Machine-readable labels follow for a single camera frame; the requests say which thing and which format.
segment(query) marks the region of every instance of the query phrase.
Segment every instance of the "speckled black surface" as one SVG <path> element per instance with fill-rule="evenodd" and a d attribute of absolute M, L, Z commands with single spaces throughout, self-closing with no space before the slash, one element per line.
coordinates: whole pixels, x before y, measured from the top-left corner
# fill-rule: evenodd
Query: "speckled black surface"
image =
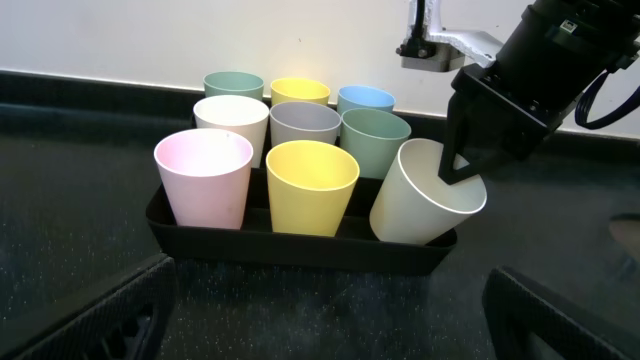
<path fill-rule="evenodd" d="M 189 125 L 174 119 L 0 106 L 2 324 L 159 251 L 144 208 L 153 146 Z M 640 162 L 612 159 L 486 175 L 487 207 L 428 277 L 180 262 L 159 358 L 492 359 L 481 293 L 498 265 L 638 335 L 640 271 L 608 219 L 640 212 Z"/>

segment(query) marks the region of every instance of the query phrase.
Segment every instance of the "plastic cup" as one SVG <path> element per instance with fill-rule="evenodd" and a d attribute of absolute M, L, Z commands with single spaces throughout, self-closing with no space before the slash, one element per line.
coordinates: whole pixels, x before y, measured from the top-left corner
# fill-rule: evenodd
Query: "plastic cup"
<path fill-rule="evenodd" d="M 153 156 L 178 225 L 240 229 L 253 156 L 247 139 L 186 130 L 160 141 Z"/>
<path fill-rule="evenodd" d="M 335 144 L 340 115 L 326 106 L 307 102 L 287 102 L 271 108 L 271 145 L 287 141 L 313 140 Z"/>
<path fill-rule="evenodd" d="M 393 95 L 370 86 L 345 86 L 338 92 L 338 114 L 351 109 L 376 109 L 392 112 L 396 99 Z"/>
<path fill-rule="evenodd" d="M 198 101 L 193 113 L 198 128 L 233 131 L 249 140 L 253 146 L 251 166 L 260 167 L 269 119 L 267 105 L 245 96 L 221 95 Z"/>
<path fill-rule="evenodd" d="M 360 170 L 346 151 L 318 141 L 280 144 L 267 154 L 273 231 L 335 236 Z"/>
<path fill-rule="evenodd" d="M 278 79 L 271 83 L 271 106 L 288 101 L 327 105 L 330 94 L 331 90 L 318 81 L 300 78 Z"/>
<path fill-rule="evenodd" d="M 398 151 L 369 223 L 381 241 L 424 245 L 479 212 L 487 202 L 480 176 L 448 185 L 438 176 L 442 144 L 412 139 Z M 467 161 L 456 157 L 458 166 Z"/>
<path fill-rule="evenodd" d="M 203 82 L 207 97 L 238 95 L 262 101 L 264 81 L 253 74 L 237 71 L 216 72 L 205 76 Z"/>
<path fill-rule="evenodd" d="M 352 109 L 342 114 L 340 147 L 356 158 L 362 177 L 384 179 L 409 135 L 409 124 L 388 112 Z"/>

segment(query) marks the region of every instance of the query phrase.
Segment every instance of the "tray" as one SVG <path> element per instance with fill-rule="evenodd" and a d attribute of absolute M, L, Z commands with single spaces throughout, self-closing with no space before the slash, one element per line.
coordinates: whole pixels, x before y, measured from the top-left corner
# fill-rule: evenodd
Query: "tray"
<path fill-rule="evenodd" d="M 455 231 L 452 229 L 425 246 L 378 241 L 369 226 L 369 211 L 380 186 L 381 180 L 358 180 L 335 237 L 272 232 L 265 169 L 251 170 L 240 230 L 177 226 L 162 186 L 147 206 L 146 215 L 162 250 L 178 259 L 429 274 L 455 247 Z"/>

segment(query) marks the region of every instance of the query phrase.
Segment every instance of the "yellow cup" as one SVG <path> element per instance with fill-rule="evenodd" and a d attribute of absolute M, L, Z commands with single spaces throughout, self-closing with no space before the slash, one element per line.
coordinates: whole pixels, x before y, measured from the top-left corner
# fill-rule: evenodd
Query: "yellow cup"
<path fill-rule="evenodd" d="M 335 236 L 360 175 L 356 159 L 318 141 L 282 143 L 267 154 L 273 231 Z"/>
<path fill-rule="evenodd" d="M 297 78 L 278 79 L 271 83 L 271 106 L 288 101 L 307 101 L 327 105 L 329 94 L 331 90 L 318 81 Z"/>

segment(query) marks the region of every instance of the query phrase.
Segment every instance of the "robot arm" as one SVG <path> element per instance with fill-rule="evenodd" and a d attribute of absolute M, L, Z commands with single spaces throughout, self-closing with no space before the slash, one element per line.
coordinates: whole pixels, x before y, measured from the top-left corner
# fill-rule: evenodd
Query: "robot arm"
<path fill-rule="evenodd" d="M 586 122 L 607 75 L 638 57 L 640 1 L 537 0 L 504 45 L 484 32 L 446 30 L 440 0 L 412 5 L 412 25 L 397 50 L 404 66 L 450 71 L 462 66 L 464 55 L 476 62 L 460 68 L 452 83 L 439 169 L 448 184 L 526 159 L 574 109 L 577 123 L 593 129 L 640 106 L 639 88 L 610 115 Z M 454 169 L 456 153 L 471 142 L 491 155 Z"/>

